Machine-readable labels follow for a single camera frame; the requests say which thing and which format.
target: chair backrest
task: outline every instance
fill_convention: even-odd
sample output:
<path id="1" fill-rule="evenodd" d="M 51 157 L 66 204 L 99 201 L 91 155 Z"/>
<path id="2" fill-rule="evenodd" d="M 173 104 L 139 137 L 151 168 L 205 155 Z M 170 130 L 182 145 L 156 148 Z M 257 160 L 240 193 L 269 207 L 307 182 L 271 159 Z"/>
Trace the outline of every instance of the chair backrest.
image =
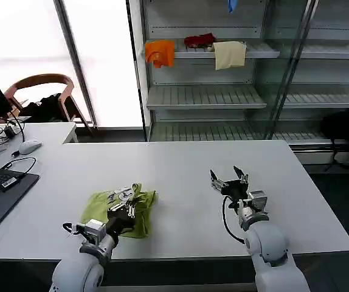
<path id="1" fill-rule="evenodd" d="M 15 93 L 19 89 L 33 87 L 36 85 L 47 84 L 47 83 L 61 83 L 66 85 L 64 91 L 61 93 L 58 100 L 60 102 L 60 107 L 63 111 L 63 114 L 66 116 L 68 120 L 71 120 L 64 103 L 68 97 L 72 97 L 72 90 L 74 88 L 74 84 L 73 84 L 73 81 L 68 76 L 65 76 L 63 74 L 40 74 L 40 75 L 27 77 L 25 79 L 22 79 L 12 84 L 12 86 L 8 90 L 6 90 L 4 95 L 12 105 L 16 106 L 17 109 L 21 110 L 22 105 L 15 99 Z"/>

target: shelf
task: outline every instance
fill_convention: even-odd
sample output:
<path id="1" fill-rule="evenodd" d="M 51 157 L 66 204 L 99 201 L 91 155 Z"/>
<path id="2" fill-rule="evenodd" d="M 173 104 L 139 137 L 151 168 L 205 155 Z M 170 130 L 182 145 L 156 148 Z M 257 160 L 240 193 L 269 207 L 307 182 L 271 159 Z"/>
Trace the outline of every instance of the shelf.
<path id="1" fill-rule="evenodd" d="M 149 110 L 203 110 L 265 108 L 266 103 L 249 85 L 152 86 Z"/>
<path id="2" fill-rule="evenodd" d="M 301 58 L 349 60 L 349 41 L 306 41 Z"/>
<path id="3" fill-rule="evenodd" d="M 320 131 L 320 121 L 284 120 L 277 123 L 272 140 L 285 140 L 290 145 L 331 145 Z M 344 140 L 336 140 L 336 144 L 345 144 Z"/>
<path id="4" fill-rule="evenodd" d="M 174 41 L 174 58 L 175 59 L 214 59 L 215 53 L 210 52 L 207 48 L 192 49 L 184 44 L 184 39 L 175 39 Z M 273 50 L 266 43 L 260 40 L 246 40 L 246 58 L 277 58 L 280 52 Z"/>
<path id="5" fill-rule="evenodd" d="M 254 135 L 246 122 L 163 122 L 153 125 L 150 141 L 240 141 Z"/>
<path id="6" fill-rule="evenodd" d="M 284 108 L 349 108 L 349 85 L 292 85 Z"/>

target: orange cloth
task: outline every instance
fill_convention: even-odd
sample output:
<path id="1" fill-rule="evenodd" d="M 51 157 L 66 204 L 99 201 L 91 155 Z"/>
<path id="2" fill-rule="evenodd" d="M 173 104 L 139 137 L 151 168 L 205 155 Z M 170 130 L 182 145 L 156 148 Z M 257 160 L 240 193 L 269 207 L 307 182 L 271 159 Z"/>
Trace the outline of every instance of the orange cloth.
<path id="1" fill-rule="evenodd" d="M 154 67 L 162 65 L 173 67 L 175 59 L 174 41 L 153 41 L 145 45 L 145 58 L 147 63 L 153 62 Z"/>

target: blue cloth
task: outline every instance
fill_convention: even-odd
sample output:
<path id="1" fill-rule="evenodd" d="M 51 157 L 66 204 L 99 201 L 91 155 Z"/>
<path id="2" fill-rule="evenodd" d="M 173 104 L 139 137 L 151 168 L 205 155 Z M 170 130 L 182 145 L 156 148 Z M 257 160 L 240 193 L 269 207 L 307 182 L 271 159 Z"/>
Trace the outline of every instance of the blue cloth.
<path id="1" fill-rule="evenodd" d="M 233 13 L 237 4 L 238 0 L 229 0 L 229 13 Z"/>

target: green cloth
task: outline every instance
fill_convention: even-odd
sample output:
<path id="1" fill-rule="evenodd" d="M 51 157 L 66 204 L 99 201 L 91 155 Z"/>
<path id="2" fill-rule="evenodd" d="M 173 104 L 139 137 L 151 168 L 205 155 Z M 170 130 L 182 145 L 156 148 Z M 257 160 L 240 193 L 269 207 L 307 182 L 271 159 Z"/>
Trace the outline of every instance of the green cloth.
<path id="1" fill-rule="evenodd" d="M 136 223 L 134 229 L 123 231 L 124 233 L 121 236 L 145 238 L 151 232 L 150 209 L 156 201 L 156 191 L 141 192 L 141 184 L 133 184 L 132 188 L 134 190 L 134 199 L 137 200 L 135 205 Z M 119 195 L 116 195 L 112 190 L 94 193 L 88 200 L 87 206 L 81 216 L 81 222 L 86 224 L 90 219 L 95 219 L 107 223 L 107 210 L 120 202 Z"/>

